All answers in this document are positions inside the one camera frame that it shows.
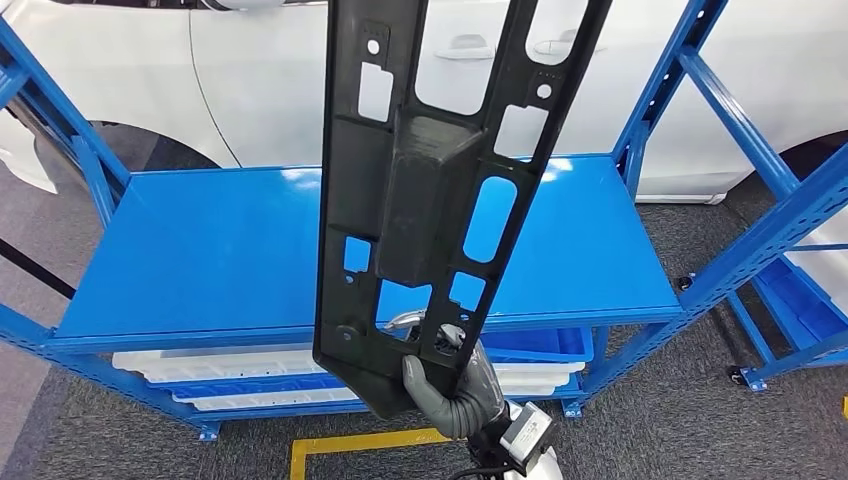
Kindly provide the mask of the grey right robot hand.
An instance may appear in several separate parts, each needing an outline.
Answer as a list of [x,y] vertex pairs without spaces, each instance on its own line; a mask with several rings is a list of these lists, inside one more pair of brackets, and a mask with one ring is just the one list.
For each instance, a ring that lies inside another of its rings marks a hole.
[[475,343],[451,398],[428,381],[418,357],[406,355],[402,370],[407,393],[433,427],[447,438],[473,436],[508,411],[495,368],[481,341]]

